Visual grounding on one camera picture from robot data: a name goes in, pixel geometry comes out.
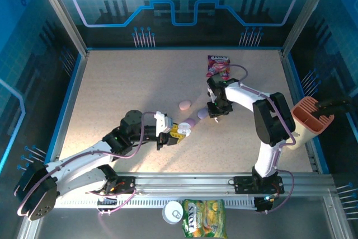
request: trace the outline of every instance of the beige table surface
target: beige table surface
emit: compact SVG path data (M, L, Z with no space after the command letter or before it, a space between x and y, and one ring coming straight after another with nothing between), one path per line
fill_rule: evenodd
M116 171L131 172L250 172L260 147L253 114L234 104L220 122L196 113L209 101L206 90L208 55L229 56L245 66L245 84L263 92L281 92L292 100L278 51L265 50L117 50L92 51L83 75L60 158L82 151L120 124L129 110L161 111L180 123L197 120L180 144L156 150L143 145L129 160L114 163ZM243 72L232 68L232 77ZM192 106L180 111L178 104ZM155 121L148 116L148 123ZM311 172L304 147L282 152L279 168Z

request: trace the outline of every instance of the pink package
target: pink package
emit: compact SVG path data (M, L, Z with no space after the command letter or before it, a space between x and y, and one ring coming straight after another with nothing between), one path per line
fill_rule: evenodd
M230 78L230 59L226 56L208 55L208 73L207 77L211 77L220 72L223 80Z

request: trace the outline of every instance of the yellow chip bag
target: yellow chip bag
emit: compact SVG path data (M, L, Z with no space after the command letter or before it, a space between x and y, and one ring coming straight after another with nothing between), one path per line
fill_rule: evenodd
M223 200L184 200L183 208L185 237L228 238Z

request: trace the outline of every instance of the candy package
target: candy package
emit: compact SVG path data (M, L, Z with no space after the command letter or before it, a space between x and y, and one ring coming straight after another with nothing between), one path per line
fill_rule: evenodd
M211 77L217 73L220 73L225 81L230 78L230 59L226 56L208 55L208 73L206 76Z
M183 208L185 237L228 238L223 200L184 200Z

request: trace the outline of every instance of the pink egg-shaped object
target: pink egg-shaped object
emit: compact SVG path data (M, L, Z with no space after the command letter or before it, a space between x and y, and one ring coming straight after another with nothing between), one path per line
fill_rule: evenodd
M180 110L187 110L191 106L191 102L189 100L184 100L179 103Z
M186 120L183 121L183 123L188 123L190 124L190 126L193 128L196 124L195 120L192 118L187 118Z
M208 108L204 107L197 112L197 116L202 120L209 116Z

